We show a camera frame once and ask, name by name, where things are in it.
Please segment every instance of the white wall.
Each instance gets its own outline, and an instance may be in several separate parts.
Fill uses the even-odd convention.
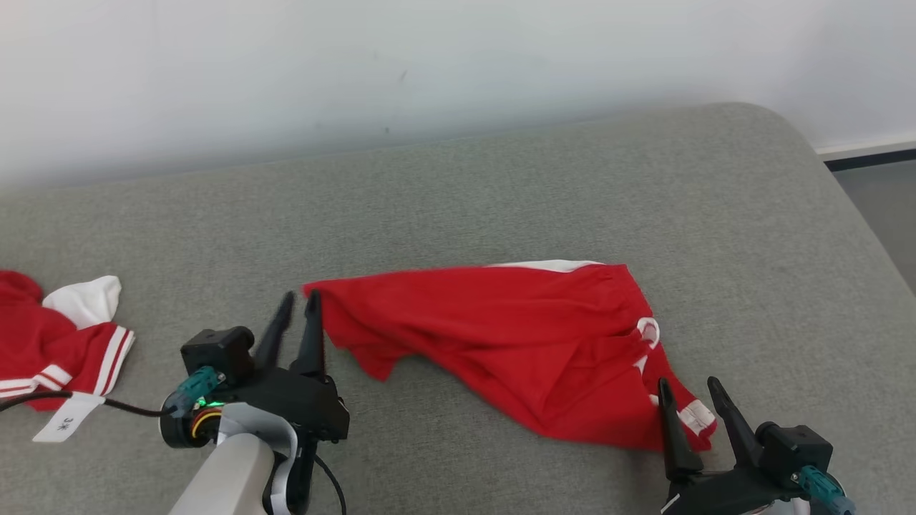
[[[0,183],[743,100],[916,140],[911,0],[0,0]]]

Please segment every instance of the teal connector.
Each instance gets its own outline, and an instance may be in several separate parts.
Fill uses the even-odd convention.
[[[849,500],[839,485],[813,466],[805,466],[799,473],[799,486],[812,498],[820,500],[832,515],[856,515],[856,505]]]
[[[213,367],[200,367],[166,398],[162,408],[168,410],[174,407],[171,416],[179,419],[193,410],[197,399],[209,395],[222,381]]]

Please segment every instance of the gray fabric surface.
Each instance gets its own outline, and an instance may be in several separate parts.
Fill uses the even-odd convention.
[[[843,170],[834,177],[916,291],[916,161]]]
[[[0,264],[46,290],[121,278],[115,320],[137,341],[112,397],[148,407],[182,379],[188,338],[258,334],[305,281],[627,263],[701,399],[716,375],[752,425],[815,428],[861,513],[916,504],[916,299],[802,137],[758,107],[39,192],[2,201],[0,242]],[[539,438],[421,358],[387,383],[345,352],[329,359],[353,421],[319,454],[353,514],[630,515],[664,501],[660,455]],[[31,443],[47,418],[0,416],[4,514],[164,513],[207,452],[168,449],[150,420],[107,409],[64,444]],[[731,466],[724,429],[704,459]],[[337,512],[316,471],[310,513]]]

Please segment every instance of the black cable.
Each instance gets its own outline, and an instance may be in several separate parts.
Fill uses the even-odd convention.
[[[318,455],[315,455],[315,463],[322,468],[325,474],[328,475],[328,479],[331,480],[331,483],[334,485],[334,489],[337,490],[337,498],[341,500],[341,515],[346,515],[346,501],[344,500],[344,489],[341,488],[341,484],[337,482],[337,478],[334,477],[334,474],[331,473],[331,469],[322,461]]]
[[[73,396],[72,391],[34,391],[32,393],[27,393],[26,395],[20,395],[15,399],[7,400],[5,402],[0,402],[0,411],[6,411],[12,408],[13,406],[18,406],[23,402],[29,402],[30,400],[36,399],[69,399]],[[111,406],[112,408],[117,408],[118,410],[127,411],[128,413],[134,413],[135,415],[140,415],[143,417],[164,417],[173,411],[175,408],[169,408],[167,410],[152,411],[144,410],[143,408],[138,408],[137,406],[132,406],[130,404],[124,404],[121,401],[114,399],[105,399],[103,403],[105,406]]]

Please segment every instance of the clothing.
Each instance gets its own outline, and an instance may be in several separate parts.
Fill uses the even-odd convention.
[[[120,289],[112,276],[62,288],[46,300],[57,311],[41,305],[34,280],[0,270],[0,398],[36,389],[108,394],[135,339],[133,331],[110,322]],[[29,405],[46,411],[62,403]]]
[[[384,381],[420,354],[545,436],[661,451],[665,377],[693,448],[715,416],[671,372],[660,329],[624,265],[537,261],[306,284],[334,345]]]

